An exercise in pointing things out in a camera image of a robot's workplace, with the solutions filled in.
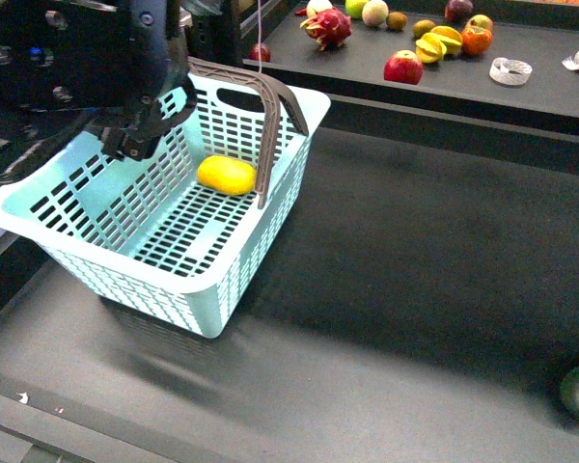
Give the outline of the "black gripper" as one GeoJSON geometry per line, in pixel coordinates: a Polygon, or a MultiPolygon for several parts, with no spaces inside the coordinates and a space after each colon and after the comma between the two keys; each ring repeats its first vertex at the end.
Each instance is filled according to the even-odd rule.
{"type": "Polygon", "coordinates": [[[185,96],[181,109],[164,116],[162,103],[177,89],[144,105],[144,111],[129,121],[124,115],[97,117],[85,130],[95,135],[102,144],[101,153],[115,160],[130,158],[135,161],[149,159],[160,139],[174,127],[183,124],[197,106],[197,92],[191,81],[179,87],[185,96]]]}

